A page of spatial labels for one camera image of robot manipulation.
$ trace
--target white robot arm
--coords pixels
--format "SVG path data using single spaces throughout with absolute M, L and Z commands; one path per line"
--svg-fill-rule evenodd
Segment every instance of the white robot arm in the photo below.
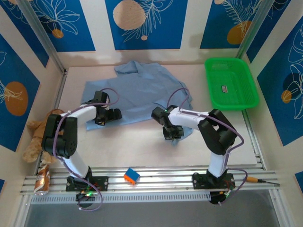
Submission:
M 196 112 L 171 105 L 166 110 L 155 108 L 151 117 L 163 126 L 166 140 L 180 139 L 183 136 L 182 126 L 201 132 L 211 151 L 211 163 L 205 176 L 193 175 L 193 182 L 197 181 L 198 176 L 202 176 L 201 187 L 198 189 L 225 188 L 224 181 L 233 180 L 232 174 L 227 173 L 227 151 L 234 144 L 237 135 L 234 133 L 234 127 L 221 111 L 214 109 L 211 112 Z
M 169 121 L 172 125 L 186 126 L 195 130 L 200 131 L 199 123 L 205 120 L 208 116 L 208 112 L 196 112 L 185 109 L 179 109 L 179 107 L 174 108 L 168 115 Z M 208 171 L 215 177 L 220 177 L 226 170 L 225 161 L 228 158 L 227 153 L 224 155 L 218 155 L 211 152 L 211 162 L 208 167 Z
M 65 167 L 67 167 L 70 172 L 70 176 L 67 178 L 66 191 L 86 190 L 88 185 L 83 182 L 82 179 L 99 185 L 102 187 L 100 188 L 101 191 L 107 190 L 108 177 L 93 177 L 90 167 L 84 163 L 77 152 L 77 136 L 78 127 L 87 121 L 94 120 L 98 125 L 105 125 L 107 122 L 122 118 L 121 111 L 119 109 L 109 109 L 107 105 L 108 102 L 109 97 L 107 93 L 96 91 L 92 100 L 82 104 L 79 110 L 68 115 L 63 120 L 60 128 L 62 135 L 59 135 L 56 140 L 55 154 L 64 162 Z M 42 140 L 42 149 L 51 155 L 53 154 L 56 129 L 60 120 L 65 115 L 65 113 L 61 115 L 52 114 L 47 119 Z

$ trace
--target green basket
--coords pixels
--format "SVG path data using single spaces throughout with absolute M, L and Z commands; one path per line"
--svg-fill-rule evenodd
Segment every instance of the green basket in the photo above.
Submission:
M 238 58 L 210 58 L 205 62 L 213 107 L 244 110 L 258 105 L 258 92 L 245 61 Z

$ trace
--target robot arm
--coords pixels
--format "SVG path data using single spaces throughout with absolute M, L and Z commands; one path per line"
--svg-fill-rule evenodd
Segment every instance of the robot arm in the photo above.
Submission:
M 218 124 L 205 118 L 206 116 L 216 118 L 233 128 L 219 110 L 196 112 L 171 105 L 166 110 L 157 107 L 151 114 L 151 117 L 163 126 L 163 134 L 166 140 L 180 139 L 183 136 L 182 126 L 200 131 L 211 151 L 211 163 L 208 172 L 215 178 L 220 178 L 226 173 L 227 149 L 234 144 L 237 135 L 221 125 L 216 130 L 214 126 Z
M 102 177 L 93 177 L 91 169 L 88 165 L 84 163 L 79 153 L 77 152 L 77 136 L 78 127 L 87 121 L 95 120 L 98 125 L 105 125 L 105 123 L 121 119 L 121 111 L 119 109 L 109 109 L 108 105 L 91 105 L 94 103 L 108 103 L 109 97 L 107 93 L 102 91 L 96 91 L 94 99 L 84 103 L 82 108 L 69 116 L 67 116 L 63 124 L 61 125 L 60 131 L 62 135 L 58 136 L 56 143 L 56 155 L 59 156 L 65 163 L 65 165 L 79 177 L 85 180 L 97 183 L 98 185 L 103 185 L 103 190 L 107 188 L 104 185 L 106 179 Z M 46 128 L 42 140 L 42 149 L 53 154 L 53 143 L 56 129 L 58 127 L 59 121 L 65 116 L 63 113 L 61 115 L 52 114 L 48 117 Z M 67 188 L 66 191 L 79 191 L 80 189 L 85 189 L 87 184 L 85 184 L 78 176 L 70 172 L 70 177 L 67 178 Z

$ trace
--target metal frame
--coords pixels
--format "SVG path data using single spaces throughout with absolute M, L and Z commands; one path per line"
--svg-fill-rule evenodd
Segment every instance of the metal frame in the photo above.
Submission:
M 39 39 L 41 45 L 45 49 L 48 56 L 53 60 L 57 69 L 62 74 L 64 74 L 65 68 L 57 54 L 57 51 L 53 46 L 53 43 L 51 42 L 50 38 L 48 37 L 46 31 L 44 30 L 42 24 L 40 23 L 39 18 L 31 7 L 30 3 L 27 0 L 16 0 L 16 3 L 18 4 L 19 9 L 21 10 L 30 27 L 33 29 L 35 35 Z
M 62 79 L 62 83 L 58 90 L 58 94 L 56 97 L 56 104 L 58 105 L 60 102 L 60 98 L 63 92 L 64 84 L 66 81 L 67 75 Z M 239 168 L 244 168 L 248 171 L 250 176 L 254 176 L 257 178 L 261 178 L 264 180 L 272 181 L 278 183 L 277 175 L 274 171 L 268 171 L 266 167 L 266 163 L 264 161 L 261 148 L 258 143 L 258 139 L 256 134 L 251 126 L 249 116 L 247 111 L 242 111 L 242 115 L 247 127 L 247 130 L 250 135 L 250 141 L 253 145 L 255 157 L 257 160 L 257 164 L 255 166 L 238 166 Z M 116 195 L 117 197 L 132 193 L 159 193 L 160 195 L 164 195 L 170 192 L 180 192 L 183 195 L 187 195 L 188 193 L 194 192 L 192 183 L 191 183 L 191 175 L 194 172 L 204 173 L 207 169 L 207 166 L 178 166 L 178 167 L 137 167 L 135 170 L 139 172 L 141 175 L 141 180 L 134 187 L 125 183 L 123 179 L 123 175 L 126 168 L 92 168 L 94 175 L 107 175 L 110 176 L 108 192 L 104 192 L 103 195 L 110 196 Z M 244 174 L 242 172 L 235 172 L 235 181 L 240 182 L 241 179 L 244 178 Z M 51 179 L 51 187 L 50 187 L 50 196 L 54 199 L 59 197 L 66 196 L 74 196 L 75 193 L 66 192 L 66 177 L 68 176 L 68 172 L 64 168 L 56 168 L 52 169 L 52 179 Z M 35 185 L 36 177 L 35 176 L 27 176 L 23 183 L 23 187 L 21 189 L 21 195 L 30 196 L 30 202 L 35 198 L 33 195 L 33 189 Z M 285 198 L 281 193 L 279 187 L 275 187 L 272 184 L 258 184 L 258 183 L 246 183 L 244 184 L 242 190 L 269 190 L 272 202 L 275 207 L 276 215 L 280 222 L 281 226 L 284 227 L 292 227 L 295 226 L 289 213 L 289 209 L 287 208 L 287 204 L 285 202 Z
M 16 1 L 18 3 L 20 10 L 24 14 L 25 18 L 27 19 L 33 31 L 35 32 L 36 36 L 38 37 L 39 41 L 45 48 L 46 52 L 52 58 L 58 70 L 62 72 L 62 80 L 54 104 L 54 108 L 57 108 L 61 99 L 61 95 L 67 77 L 66 69 L 64 68 L 62 62 L 60 61 L 53 44 L 51 43 L 48 35 L 44 31 L 42 25 L 39 22 L 39 19 L 35 15 L 28 1 L 27 0 L 16 0 Z M 264 18 L 266 17 L 268 11 L 270 10 L 273 2 L 274 0 L 264 1 L 260 10 L 258 10 L 258 12 L 256 13 L 252 25 L 247 31 L 247 34 L 244 37 L 244 40 L 239 47 L 239 51 L 237 53 L 238 58 L 242 58 L 243 55 L 246 53 L 258 29 L 263 23 Z M 249 175 L 251 176 L 277 183 L 278 179 L 275 172 L 267 170 L 266 163 L 264 161 L 257 137 L 250 124 L 248 113 L 246 111 L 243 111 L 242 114 L 247 130 L 250 135 L 250 141 L 253 145 L 258 164 L 255 166 L 239 166 L 239 167 L 246 169 Z M 39 168 L 41 162 L 41 156 L 42 153 L 40 154 L 38 161 L 36 162 L 36 169 L 34 175 L 37 173 L 37 170 Z M 179 194 L 184 196 L 183 199 L 186 199 L 187 196 L 189 195 L 195 197 L 194 194 L 196 194 L 197 192 L 200 194 L 208 193 L 205 191 L 194 191 L 193 185 L 191 183 L 191 175 L 194 172 L 205 173 L 206 169 L 207 166 L 180 166 L 180 167 L 154 167 L 154 168 L 138 167 L 135 168 L 135 170 L 139 172 L 141 178 L 136 186 L 132 186 L 130 184 L 125 183 L 123 179 L 123 175 L 126 171 L 126 168 L 92 168 L 92 171 L 94 175 L 110 176 L 109 185 L 108 185 L 109 191 L 103 193 L 105 195 L 105 198 L 123 198 L 123 196 L 130 198 L 130 196 L 132 196 L 133 193 L 135 193 L 136 195 L 140 193 L 140 195 L 142 196 L 148 196 L 147 198 L 149 198 L 149 195 L 152 194 L 152 195 L 160 195 L 160 196 L 171 195 L 172 199 L 174 199 L 173 196 Z M 234 174 L 234 178 L 236 182 L 240 182 L 244 177 L 242 172 L 232 171 L 232 173 Z M 67 176 L 68 176 L 68 172 L 65 169 L 57 168 L 52 170 L 50 193 L 48 196 L 45 197 L 46 200 L 47 198 L 51 198 L 52 201 L 55 200 L 57 203 L 60 203 L 64 198 L 69 198 L 67 199 L 69 200 L 68 202 L 73 202 L 73 203 L 75 202 L 74 200 L 71 199 L 74 198 L 75 193 L 65 192 L 65 185 L 66 185 L 65 178 Z M 39 200 L 37 199 L 37 197 L 33 195 L 35 181 L 36 181 L 35 176 L 27 176 L 25 178 L 25 181 L 21 189 L 21 195 L 18 199 L 19 208 L 16 213 L 16 218 L 11 223 L 12 227 L 15 226 L 21 227 L 25 224 L 27 212 L 32 202 L 35 203 L 45 202 L 45 200 Z M 260 189 L 269 190 L 280 225 L 285 227 L 294 226 L 291 214 L 289 213 L 289 209 L 287 209 L 284 195 L 279 189 L 279 187 L 275 187 L 272 184 L 267 184 L 267 183 L 262 183 L 262 184 L 246 183 L 242 189 L 243 190 L 260 190 Z
M 210 192 L 142 192 L 142 193 L 105 193 L 102 194 L 103 203 L 128 202 L 177 202 L 177 201 L 210 201 Z M 83 203 L 100 203 L 101 198 L 83 201 Z M 31 204 L 75 204 L 76 196 L 70 194 L 49 194 L 33 196 Z

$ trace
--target stuffed toy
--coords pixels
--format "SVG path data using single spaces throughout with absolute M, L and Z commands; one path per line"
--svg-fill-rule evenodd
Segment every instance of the stuffed toy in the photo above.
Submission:
M 34 131 L 34 136 L 32 138 L 32 141 L 30 142 L 29 146 L 26 148 L 24 154 L 23 154 L 23 159 L 26 162 L 35 162 L 42 151 L 41 143 L 42 143 L 42 138 L 44 134 L 44 130 L 46 127 L 46 122 L 47 118 L 51 114 L 62 114 L 64 111 L 55 109 L 49 112 L 46 116 L 46 118 L 42 122 L 38 121 L 28 121 L 27 122 L 27 127 L 31 130 Z M 51 156 L 49 153 L 43 151 L 42 154 L 42 163 L 43 164 L 51 164 L 56 161 L 56 158 Z

